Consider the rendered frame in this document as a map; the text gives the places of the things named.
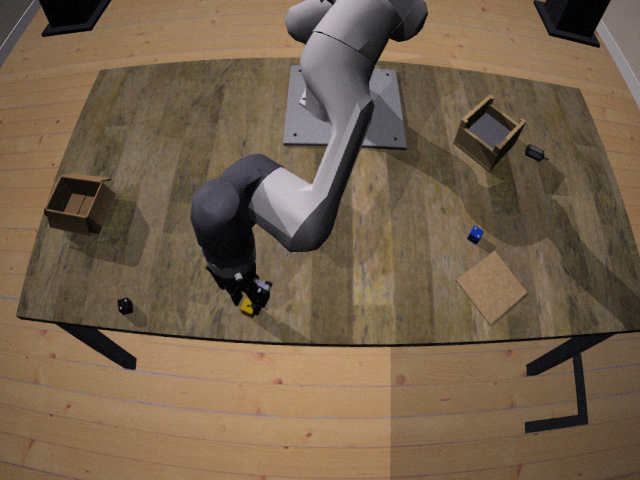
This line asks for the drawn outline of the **brown wooden open-top crate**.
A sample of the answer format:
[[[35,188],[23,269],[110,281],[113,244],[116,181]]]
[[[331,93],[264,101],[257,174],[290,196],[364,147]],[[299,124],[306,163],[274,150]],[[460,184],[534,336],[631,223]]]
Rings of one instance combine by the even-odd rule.
[[[488,172],[514,146],[526,123],[523,118],[515,122],[493,100],[489,95],[461,119],[453,142]]]

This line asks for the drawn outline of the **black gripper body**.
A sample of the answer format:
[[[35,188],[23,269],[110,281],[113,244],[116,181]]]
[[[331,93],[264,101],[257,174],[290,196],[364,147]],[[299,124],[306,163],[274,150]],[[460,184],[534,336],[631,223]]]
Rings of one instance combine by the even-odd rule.
[[[243,280],[237,282],[235,278],[224,279],[220,276],[217,276],[221,283],[229,287],[241,287],[245,284],[246,288],[255,287],[257,284],[254,282],[254,279],[257,278],[259,280],[259,276],[256,274],[256,263],[254,263],[253,267],[242,277]]]

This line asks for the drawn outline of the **open brown cardboard box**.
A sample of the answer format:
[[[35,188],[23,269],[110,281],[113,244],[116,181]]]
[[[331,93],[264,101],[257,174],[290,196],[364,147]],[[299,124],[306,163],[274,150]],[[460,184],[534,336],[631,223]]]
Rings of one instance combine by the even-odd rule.
[[[116,195],[103,183],[109,180],[112,178],[74,173],[59,177],[44,208],[49,226],[88,236],[99,234]]]

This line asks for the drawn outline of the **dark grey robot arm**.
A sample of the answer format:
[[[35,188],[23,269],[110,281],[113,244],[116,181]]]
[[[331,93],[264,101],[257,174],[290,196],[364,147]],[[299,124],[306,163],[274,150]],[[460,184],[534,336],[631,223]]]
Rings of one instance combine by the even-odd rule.
[[[299,105],[330,122],[332,136],[313,184],[251,154],[196,191],[191,222],[214,274],[243,280],[256,260],[255,224],[289,252],[317,250],[327,240],[370,126],[375,65],[389,39],[416,36],[427,15],[423,0],[306,0],[288,9],[288,34],[306,45]]]

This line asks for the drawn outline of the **yellow die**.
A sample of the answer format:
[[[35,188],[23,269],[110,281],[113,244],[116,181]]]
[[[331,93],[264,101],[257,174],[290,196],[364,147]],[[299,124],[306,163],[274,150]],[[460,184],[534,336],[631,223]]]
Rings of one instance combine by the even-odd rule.
[[[244,314],[246,316],[249,316],[251,318],[254,318],[255,314],[253,312],[252,307],[250,307],[250,305],[251,305],[251,301],[249,299],[245,298],[243,303],[242,303],[242,305],[241,305],[241,307],[240,307],[240,310],[241,310],[242,314]]]

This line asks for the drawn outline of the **tan flat mat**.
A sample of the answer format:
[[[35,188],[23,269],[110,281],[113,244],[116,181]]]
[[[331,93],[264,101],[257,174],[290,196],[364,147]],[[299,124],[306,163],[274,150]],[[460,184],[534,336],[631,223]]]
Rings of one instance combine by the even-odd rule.
[[[527,293],[495,251],[456,282],[489,325]]]

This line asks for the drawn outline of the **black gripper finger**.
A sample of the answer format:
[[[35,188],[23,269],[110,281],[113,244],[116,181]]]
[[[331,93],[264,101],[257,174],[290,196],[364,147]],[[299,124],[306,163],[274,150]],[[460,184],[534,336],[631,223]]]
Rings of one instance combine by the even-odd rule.
[[[261,282],[257,278],[254,279],[254,282],[257,284],[255,287],[247,288],[244,286],[239,287],[240,290],[246,293],[247,297],[251,301],[250,307],[252,307],[255,315],[259,315],[262,308],[265,308],[269,298],[270,298],[270,288],[272,283],[270,281]],[[257,288],[258,287],[258,288]],[[258,301],[259,298],[259,301]],[[257,307],[256,307],[257,306]]]
[[[239,303],[240,303],[240,301],[241,301],[241,299],[242,299],[242,297],[243,297],[243,295],[242,295],[242,292],[241,292],[240,288],[239,288],[239,287],[232,288],[232,287],[225,286],[224,284],[222,284],[222,283],[217,279],[216,274],[214,274],[214,273],[212,272],[212,270],[210,269],[210,267],[208,266],[208,264],[207,264],[207,266],[206,266],[206,269],[207,269],[207,270],[212,274],[212,276],[213,276],[213,278],[215,279],[216,283],[218,284],[219,288],[220,288],[220,289],[222,289],[222,290],[226,289],[226,291],[230,294],[231,299],[232,299],[232,301],[233,301],[234,305],[238,307],[238,305],[239,305]]]

